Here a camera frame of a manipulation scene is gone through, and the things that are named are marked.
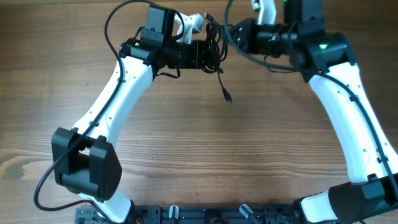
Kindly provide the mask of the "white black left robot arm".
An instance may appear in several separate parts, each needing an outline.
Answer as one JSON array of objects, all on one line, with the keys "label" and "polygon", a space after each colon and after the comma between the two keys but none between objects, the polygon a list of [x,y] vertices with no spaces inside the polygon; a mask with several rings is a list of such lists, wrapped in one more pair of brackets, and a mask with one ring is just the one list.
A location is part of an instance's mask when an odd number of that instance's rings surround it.
[{"label": "white black left robot arm", "polygon": [[203,23],[200,14],[152,5],[145,25],[117,51],[114,72],[88,112],[71,129],[53,134],[56,183],[84,204],[76,212],[77,223],[141,222],[119,186],[116,142],[139,97],[164,67],[203,69],[211,62],[205,41],[193,39]]}]

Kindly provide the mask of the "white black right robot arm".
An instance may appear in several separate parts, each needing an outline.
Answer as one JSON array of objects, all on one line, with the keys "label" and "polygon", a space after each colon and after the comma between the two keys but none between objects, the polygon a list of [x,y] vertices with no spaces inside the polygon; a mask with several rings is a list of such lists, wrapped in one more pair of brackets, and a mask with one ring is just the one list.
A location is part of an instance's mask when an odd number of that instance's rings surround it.
[{"label": "white black right robot arm", "polygon": [[287,55],[321,101],[345,156],[349,182],[297,199],[288,223],[363,223],[397,208],[397,153],[366,96],[356,56],[343,34],[326,29],[321,1],[284,1],[276,24],[274,1],[253,1],[257,19],[227,27],[228,42],[249,60],[273,69],[268,57]]}]

